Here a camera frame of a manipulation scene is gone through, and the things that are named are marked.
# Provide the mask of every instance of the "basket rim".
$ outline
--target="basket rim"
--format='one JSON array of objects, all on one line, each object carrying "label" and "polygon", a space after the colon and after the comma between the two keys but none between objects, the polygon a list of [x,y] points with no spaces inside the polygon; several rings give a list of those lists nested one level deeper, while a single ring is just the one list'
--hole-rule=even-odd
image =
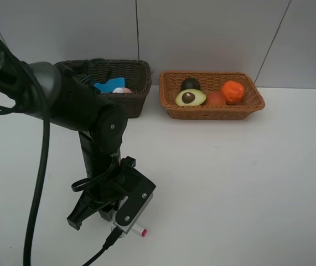
[{"label": "basket rim", "polygon": [[[165,91],[164,91],[164,84],[163,84],[163,78],[167,74],[218,74],[218,75],[240,75],[245,77],[248,82],[251,84],[252,90],[255,91],[257,97],[260,99],[261,104],[259,105],[224,105],[224,106],[206,106],[206,105],[199,105],[199,106],[178,106],[169,104],[165,100]],[[259,111],[265,108],[265,101],[263,97],[261,96],[260,92],[256,88],[254,82],[252,79],[242,72],[232,72],[232,71],[164,71],[159,76],[159,99],[160,103],[163,107],[165,107],[167,110],[174,110],[174,111],[197,111],[197,110],[203,110],[203,111]]]}]

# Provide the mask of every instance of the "robotic arm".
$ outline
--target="robotic arm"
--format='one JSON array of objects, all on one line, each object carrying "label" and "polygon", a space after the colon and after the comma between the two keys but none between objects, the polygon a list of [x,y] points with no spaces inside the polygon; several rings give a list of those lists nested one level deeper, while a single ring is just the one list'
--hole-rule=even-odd
[{"label": "robotic arm", "polygon": [[[1,109],[0,114],[22,112],[42,119],[40,99],[16,62],[23,64],[42,87],[50,122],[79,132],[86,178],[72,184],[72,190],[82,194],[67,218],[69,225],[79,230],[83,220],[96,212],[110,221],[117,211],[114,225],[127,234],[156,186],[134,168],[135,159],[120,157],[127,125],[121,108],[73,78],[74,72],[66,66],[45,62],[27,65],[0,43],[0,92],[16,102],[11,109]],[[120,207],[125,197],[128,199]]]}]

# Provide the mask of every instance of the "white tabletop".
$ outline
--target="white tabletop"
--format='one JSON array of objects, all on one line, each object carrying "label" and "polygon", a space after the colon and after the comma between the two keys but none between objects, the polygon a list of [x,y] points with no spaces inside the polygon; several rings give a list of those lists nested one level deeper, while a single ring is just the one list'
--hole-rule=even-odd
[{"label": "white tabletop", "polygon": [[[123,156],[157,188],[139,222],[93,265],[316,265],[316,90],[260,89],[264,110],[243,121],[173,120],[153,86],[128,122]],[[0,266],[22,264],[42,121],[0,116]],[[76,132],[51,126],[33,266],[78,266],[110,232],[99,215],[66,221],[85,176]]]}]

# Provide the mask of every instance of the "brown wicker basket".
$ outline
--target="brown wicker basket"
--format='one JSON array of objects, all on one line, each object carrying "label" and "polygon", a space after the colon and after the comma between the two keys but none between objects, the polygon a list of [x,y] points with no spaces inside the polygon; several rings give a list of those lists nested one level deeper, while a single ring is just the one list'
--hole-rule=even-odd
[{"label": "brown wicker basket", "polygon": [[[126,87],[132,91],[130,94],[107,93],[101,94],[101,96],[119,104],[128,118],[139,117],[152,85],[149,64],[142,60],[95,60],[95,67],[90,68],[90,73],[86,74],[90,74],[94,80],[104,80],[110,65],[112,69],[110,78],[124,77]],[[80,61],[64,61],[57,64],[64,64],[72,68],[73,62],[78,64]]]},{"label": "brown wicker basket", "polygon": [[[178,106],[175,98],[186,78],[196,78],[202,92],[219,91],[224,83],[234,80],[245,87],[245,95],[239,105],[225,106]],[[240,72],[166,71],[159,81],[160,103],[175,119],[241,120],[265,107],[265,102],[252,80]]]}]

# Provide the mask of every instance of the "halved avocado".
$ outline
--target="halved avocado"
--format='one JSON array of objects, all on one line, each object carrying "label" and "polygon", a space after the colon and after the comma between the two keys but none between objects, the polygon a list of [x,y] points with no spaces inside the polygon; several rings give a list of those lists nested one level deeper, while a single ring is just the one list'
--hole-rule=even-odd
[{"label": "halved avocado", "polygon": [[200,90],[187,89],[176,96],[175,102],[179,106],[198,106],[204,103],[207,96]]}]

